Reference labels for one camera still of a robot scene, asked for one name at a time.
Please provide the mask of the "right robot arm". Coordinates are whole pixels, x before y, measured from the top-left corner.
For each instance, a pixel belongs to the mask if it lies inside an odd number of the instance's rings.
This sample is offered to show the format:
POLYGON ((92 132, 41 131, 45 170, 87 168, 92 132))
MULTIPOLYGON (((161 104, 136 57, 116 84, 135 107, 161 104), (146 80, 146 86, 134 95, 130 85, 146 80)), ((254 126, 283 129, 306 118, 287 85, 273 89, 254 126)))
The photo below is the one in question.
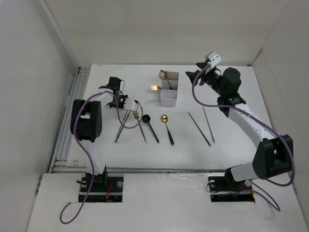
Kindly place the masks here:
POLYGON ((185 73, 192 83, 192 88, 207 84, 213 89, 219 95, 216 107, 235 122, 256 147, 251 162, 226 169, 224 186, 228 190, 235 190, 246 180, 270 181, 272 177, 284 173, 291 174, 289 182, 284 186, 291 185, 295 178, 293 140, 289 135, 279 135, 250 110, 239 94, 240 72, 229 67, 218 74, 218 69, 211 68, 206 62, 197 63, 197 66, 199 70, 185 73))

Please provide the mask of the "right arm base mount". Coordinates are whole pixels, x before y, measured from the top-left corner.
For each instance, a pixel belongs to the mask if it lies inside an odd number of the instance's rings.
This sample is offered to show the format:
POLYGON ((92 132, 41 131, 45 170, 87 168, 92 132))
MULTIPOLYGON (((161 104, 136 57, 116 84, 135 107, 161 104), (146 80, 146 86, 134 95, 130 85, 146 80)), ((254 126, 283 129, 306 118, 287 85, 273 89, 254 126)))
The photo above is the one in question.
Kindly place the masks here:
POLYGON ((228 184, 224 176, 209 176, 207 191, 212 203, 255 202, 252 187, 244 182, 228 184))

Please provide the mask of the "gold green-handled fork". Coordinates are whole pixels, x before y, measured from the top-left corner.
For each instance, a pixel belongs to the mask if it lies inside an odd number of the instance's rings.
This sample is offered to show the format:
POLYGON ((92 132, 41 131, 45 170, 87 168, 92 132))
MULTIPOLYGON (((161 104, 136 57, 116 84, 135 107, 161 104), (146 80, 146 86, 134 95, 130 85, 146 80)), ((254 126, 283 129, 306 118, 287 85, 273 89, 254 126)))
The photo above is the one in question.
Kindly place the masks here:
POLYGON ((151 90, 160 91, 162 88, 160 86, 151 86, 151 90))
POLYGON ((168 77, 168 71, 165 71, 165 80, 167 81, 168 85, 169 85, 169 89, 170 90, 173 90, 170 82, 169 82, 169 77, 168 77))

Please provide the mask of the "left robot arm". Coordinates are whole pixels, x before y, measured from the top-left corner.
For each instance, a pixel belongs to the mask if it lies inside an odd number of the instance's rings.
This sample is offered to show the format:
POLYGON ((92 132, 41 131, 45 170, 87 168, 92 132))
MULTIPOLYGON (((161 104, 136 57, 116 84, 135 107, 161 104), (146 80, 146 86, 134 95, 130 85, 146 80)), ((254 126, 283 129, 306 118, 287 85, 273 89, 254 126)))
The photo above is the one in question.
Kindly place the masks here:
POLYGON ((138 108, 136 102, 120 90, 122 81, 110 77, 108 84, 100 86, 97 93, 86 100, 75 99, 72 104, 70 131, 88 158, 84 182, 99 192, 104 191, 109 183, 102 152, 96 145, 103 127, 102 108, 106 105, 115 108, 118 117, 120 110, 129 113, 138 108))

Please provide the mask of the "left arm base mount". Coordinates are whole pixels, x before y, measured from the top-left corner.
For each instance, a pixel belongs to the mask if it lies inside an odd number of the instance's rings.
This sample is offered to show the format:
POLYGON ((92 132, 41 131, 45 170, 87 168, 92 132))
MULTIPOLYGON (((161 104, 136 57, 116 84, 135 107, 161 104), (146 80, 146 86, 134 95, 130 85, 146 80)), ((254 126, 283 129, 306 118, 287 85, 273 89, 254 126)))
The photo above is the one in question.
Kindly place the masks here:
MULTIPOLYGON (((91 176, 84 175, 76 182, 80 184, 78 202, 82 202, 88 191, 91 176)), ((87 203, 121 203, 123 200, 124 178, 122 176, 108 176, 96 178, 86 199, 87 203)))

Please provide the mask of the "white ceramic spoon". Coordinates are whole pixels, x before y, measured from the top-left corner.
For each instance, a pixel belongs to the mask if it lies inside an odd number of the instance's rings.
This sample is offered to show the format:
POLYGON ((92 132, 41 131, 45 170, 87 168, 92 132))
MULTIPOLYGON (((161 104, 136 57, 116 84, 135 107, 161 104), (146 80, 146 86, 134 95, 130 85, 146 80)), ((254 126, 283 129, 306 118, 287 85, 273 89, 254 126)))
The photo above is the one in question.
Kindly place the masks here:
POLYGON ((159 78, 160 78, 161 80, 166 80, 166 79, 167 79, 167 72, 164 71, 164 70, 161 70, 161 71, 159 72, 158 76, 159 76, 159 78))

